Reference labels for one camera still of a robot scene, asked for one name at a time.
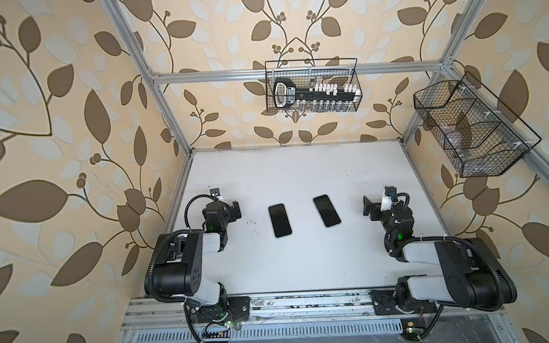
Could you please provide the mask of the black smartphone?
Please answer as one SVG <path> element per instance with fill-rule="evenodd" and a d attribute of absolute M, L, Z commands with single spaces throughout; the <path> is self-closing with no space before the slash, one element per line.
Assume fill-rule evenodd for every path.
<path fill-rule="evenodd" d="M 268 211 L 276 238 L 286 237 L 293 233 L 284 204 L 270 206 Z"/>
<path fill-rule="evenodd" d="M 313 199 L 313 203 L 316 206 L 326 228 L 331 228 L 341 224 L 341 218 L 335 210 L 335 207 L 328 195 L 320 195 L 319 197 L 315 197 Z"/>

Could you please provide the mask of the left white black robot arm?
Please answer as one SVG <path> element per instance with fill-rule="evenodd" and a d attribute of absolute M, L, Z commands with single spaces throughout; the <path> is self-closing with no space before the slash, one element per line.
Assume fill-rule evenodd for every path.
<path fill-rule="evenodd" d="M 250 317 L 248 296 L 229 297 L 224 284 L 205 278 L 203 257 L 224 251 L 228 226 L 242 217 L 239 203 L 223 201 L 218 188 L 193 197 L 184 209 L 185 229 L 158 236 L 144 279 L 145 294 L 182 306 L 196 343 L 229 340 Z"/>

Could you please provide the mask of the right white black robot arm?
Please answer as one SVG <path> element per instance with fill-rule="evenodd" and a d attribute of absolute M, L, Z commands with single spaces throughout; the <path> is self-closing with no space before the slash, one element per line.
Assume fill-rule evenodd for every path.
<path fill-rule="evenodd" d="M 376 315 L 432 312 L 434 316 L 425 328 L 416 330 L 408 325 L 404 333 L 406 340 L 421 342 L 447 307 L 495 312 L 517 300 L 515 283 L 483 239 L 415 236 L 409 204 L 407 193 L 390 186 L 379 203 L 363 198 L 363 215 L 383 226 L 383 245 L 391 258 L 400 263 L 435 265 L 440 273 L 404 276 L 392 290 L 372 290 Z"/>

